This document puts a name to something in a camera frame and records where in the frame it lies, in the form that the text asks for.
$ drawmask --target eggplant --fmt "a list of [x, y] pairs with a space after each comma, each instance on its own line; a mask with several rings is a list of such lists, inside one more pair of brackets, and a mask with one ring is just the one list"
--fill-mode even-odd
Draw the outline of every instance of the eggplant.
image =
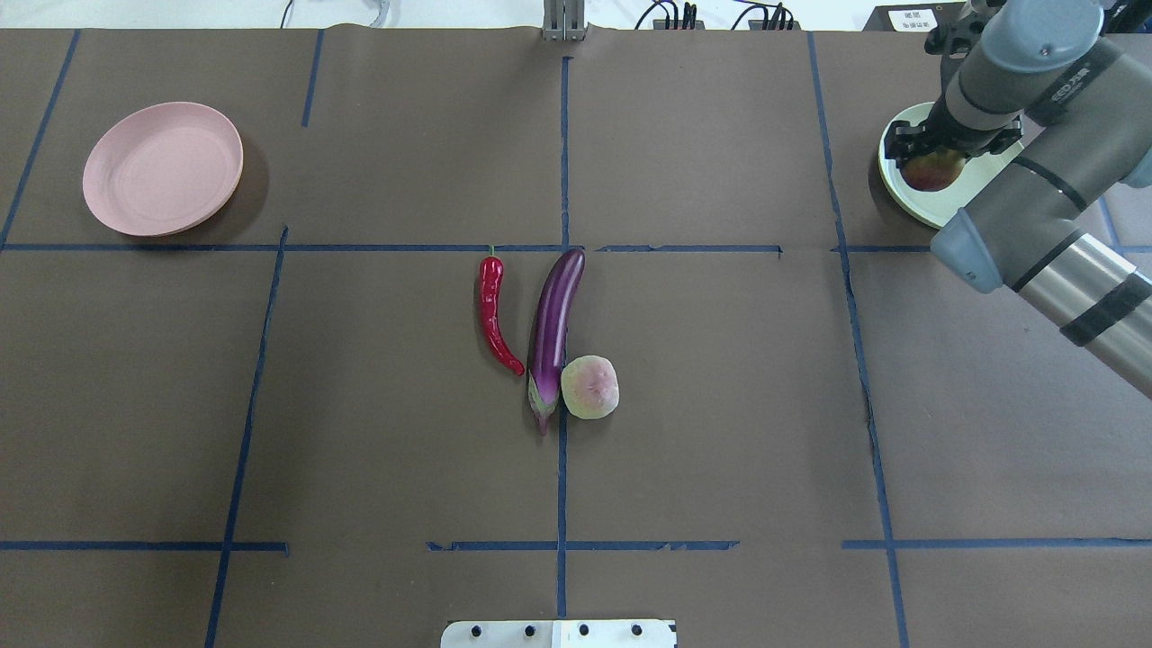
[[536, 307], [536, 332], [528, 370], [528, 404], [541, 436], [548, 434], [548, 419], [560, 402], [568, 310], [583, 274], [584, 250], [571, 249], [561, 255], [544, 281], [540, 302]]

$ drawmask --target white plate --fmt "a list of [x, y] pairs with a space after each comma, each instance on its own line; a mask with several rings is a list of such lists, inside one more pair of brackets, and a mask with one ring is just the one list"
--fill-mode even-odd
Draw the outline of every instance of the white plate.
[[[904, 110], [894, 116], [892, 121], [907, 120], [912, 126], [916, 126], [927, 119], [931, 111], [931, 101], [919, 104]], [[896, 160], [889, 160], [884, 157], [885, 133], [880, 134], [880, 148], [877, 155], [884, 186], [888, 188], [888, 194], [892, 195], [904, 211], [917, 220], [931, 225], [937, 229], [952, 220], [952, 217], [956, 214], [956, 210], [971, 202], [1003, 167], [1008, 166], [1008, 163], [1013, 158], [1024, 150], [1024, 144], [1016, 142], [999, 156], [985, 153], [978, 158], [972, 158], [964, 165], [964, 171], [961, 172], [960, 178], [949, 187], [939, 191], [917, 191], [904, 182], [904, 179], [900, 175], [900, 169], [896, 168]]]

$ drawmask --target red chili pepper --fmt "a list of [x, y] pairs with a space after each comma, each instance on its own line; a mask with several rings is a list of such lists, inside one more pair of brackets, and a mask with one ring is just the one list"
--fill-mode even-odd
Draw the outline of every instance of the red chili pepper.
[[503, 262], [493, 256], [494, 253], [493, 249], [493, 254], [480, 262], [480, 326], [484, 327], [484, 338], [492, 349], [492, 355], [517, 376], [523, 376], [524, 363], [516, 360], [516, 356], [508, 351], [508, 345], [500, 334], [497, 310], [500, 303], [500, 282], [503, 281]]

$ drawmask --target metal bracket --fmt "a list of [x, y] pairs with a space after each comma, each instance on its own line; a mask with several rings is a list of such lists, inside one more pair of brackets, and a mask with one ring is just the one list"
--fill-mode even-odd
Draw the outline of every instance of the metal bracket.
[[799, 21], [768, 21], [768, 27], [764, 27], [764, 21], [748, 21], [748, 29], [750, 31], [788, 31], [788, 30], [799, 30]]
[[584, 0], [544, 0], [545, 40], [584, 40]]
[[[937, 137], [938, 133], [927, 130], [927, 121], [924, 120], [918, 126], [912, 126], [907, 120], [897, 120], [888, 125], [888, 130], [884, 134], [884, 157], [896, 160], [896, 168], [904, 168], [908, 160], [926, 156], [937, 150], [938, 146], [945, 145]], [[984, 153], [999, 156], [1018, 142], [1023, 134], [1023, 123], [1020, 115], [1016, 115], [991, 142], [971, 151], [968, 157], [975, 158]]]
[[[664, 31], [665, 30], [664, 18], [652, 18], [652, 29], [658, 30], [658, 31]], [[674, 29], [675, 28], [669, 27], [668, 31], [673, 31]], [[696, 21], [696, 27], [694, 27], [692, 29], [697, 29], [697, 30], [699, 30], [699, 29], [707, 29], [707, 27], [704, 25], [704, 21]], [[680, 30], [676, 30], [676, 31], [691, 31], [691, 30], [680, 29]]]
[[976, 48], [984, 27], [1000, 12], [1006, 0], [970, 0], [952, 22], [932, 28], [924, 40], [924, 51], [940, 59], [940, 91], [948, 88], [964, 58]]
[[440, 648], [675, 648], [676, 623], [659, 619], [456, 621]]

